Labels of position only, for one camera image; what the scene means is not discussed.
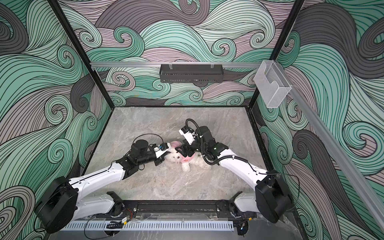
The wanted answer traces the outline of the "pink knitted bear sweater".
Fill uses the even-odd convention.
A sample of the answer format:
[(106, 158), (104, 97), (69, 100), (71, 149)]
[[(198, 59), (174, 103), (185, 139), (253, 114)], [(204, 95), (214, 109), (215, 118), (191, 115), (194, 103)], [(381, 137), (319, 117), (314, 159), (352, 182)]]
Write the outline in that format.
[(185, 144), (179, 141), (172, 141), (170, 145), (170, 153), (167, 155), (170, 161), (175, 163), (189, 163), (193, 160), (195, 152), (191, 151)]

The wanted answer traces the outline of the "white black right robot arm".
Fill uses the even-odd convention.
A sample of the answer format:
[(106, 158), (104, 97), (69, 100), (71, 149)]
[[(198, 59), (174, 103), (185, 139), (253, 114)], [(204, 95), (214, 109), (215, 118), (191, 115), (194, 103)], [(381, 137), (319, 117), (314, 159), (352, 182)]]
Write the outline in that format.
[(254, 189), (253, 194), (240, 193), (234, 198), (236, 210), (259, 213), (269, 222), (277, 223), (294, 207), (294, 198), (282, 173), (258, 168), (239, 157), (228, 146), (216, 142), (206, 126), (195, 131), (184, 126), (179, 133), (184, 140), (177, 151), (184, 157), (199, 152), (206, 164), (230, 170)]

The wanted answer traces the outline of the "white plush teddy bear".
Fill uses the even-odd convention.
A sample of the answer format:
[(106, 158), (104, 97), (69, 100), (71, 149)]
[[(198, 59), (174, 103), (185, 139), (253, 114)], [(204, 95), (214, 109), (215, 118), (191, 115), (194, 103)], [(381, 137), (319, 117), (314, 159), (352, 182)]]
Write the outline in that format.
[(168, 149), (169, 154), (165, 156), (165, 160), (170, 163), (180, 165), (183, 172), (189, 172), (190, 165), (196, 165), (204, 170), (211, 169), (211, 166), (204, 161), (200, 152), (194, 152), (191, 157), (184, 157), (182, 154), (177, 152), (176, 147), (180, 147), (181, 145), (182, 143), (179, 141), (170, 142), (171, 147)]

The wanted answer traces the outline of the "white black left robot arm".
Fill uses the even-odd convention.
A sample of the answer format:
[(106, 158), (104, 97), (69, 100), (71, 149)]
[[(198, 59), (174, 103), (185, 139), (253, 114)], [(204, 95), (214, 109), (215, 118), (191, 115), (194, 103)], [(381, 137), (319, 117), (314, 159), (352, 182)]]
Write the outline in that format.
[(140, 166), (154, 162), (159, 165), (168, 155), (170, 143), (159, 146), (138, 140), (122, 158), (101, 170), (76, 178), (58, 177), (52, 181), (35, 205), (34, 212), (48, 234), (53, 234), (71, 221), (97, 214), (122, 210), (122, 203), (113, 194), (90, 198), (88, 195), (111, 184), (127, 179)]

